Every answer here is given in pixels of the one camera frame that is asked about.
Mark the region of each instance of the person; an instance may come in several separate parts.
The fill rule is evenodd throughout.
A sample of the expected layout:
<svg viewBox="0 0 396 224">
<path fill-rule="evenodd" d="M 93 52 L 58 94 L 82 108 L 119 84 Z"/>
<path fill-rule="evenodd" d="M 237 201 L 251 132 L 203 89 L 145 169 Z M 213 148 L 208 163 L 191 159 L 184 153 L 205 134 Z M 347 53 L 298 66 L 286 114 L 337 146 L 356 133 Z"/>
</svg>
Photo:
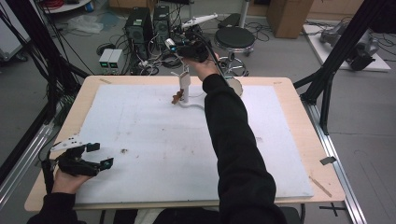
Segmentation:
<svg viewBox="0 0 396 224">
<path fill-rule="evenodd" d="M 220 223 L 286 223 L 274 204 L 276 183 L 257 149 L 241 98 L 219 75 L 213 61 L 183 62 L 196 70 L 207 94 L 206 123 L 218 157 Z M 88 179 L 58 171 L 52 193 L 44 197 L 41 211 L 28 223 L 78 223 L 73 205 L 78 188 Z"/>
</svg>

